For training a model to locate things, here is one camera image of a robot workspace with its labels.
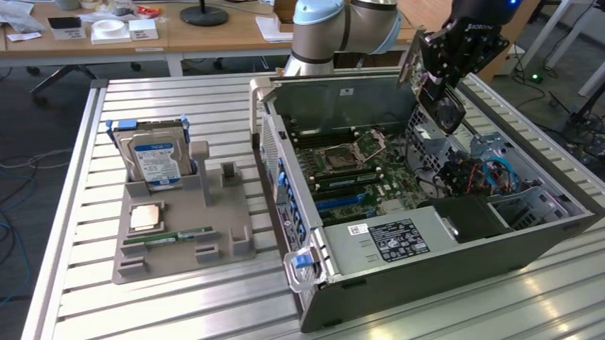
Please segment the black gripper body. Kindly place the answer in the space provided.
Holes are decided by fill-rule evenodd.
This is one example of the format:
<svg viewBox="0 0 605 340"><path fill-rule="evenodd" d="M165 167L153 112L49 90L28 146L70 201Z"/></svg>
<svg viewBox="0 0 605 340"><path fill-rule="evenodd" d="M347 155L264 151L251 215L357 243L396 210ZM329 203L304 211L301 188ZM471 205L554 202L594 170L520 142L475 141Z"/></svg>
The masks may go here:
<svg viewBox="0 0 605 340"><path fill-rule="evenodd" d="M460 71L479 71L507 50L511 40L503 26L511 23L524 1L452 1L443 24L446 48Z"/></svg>

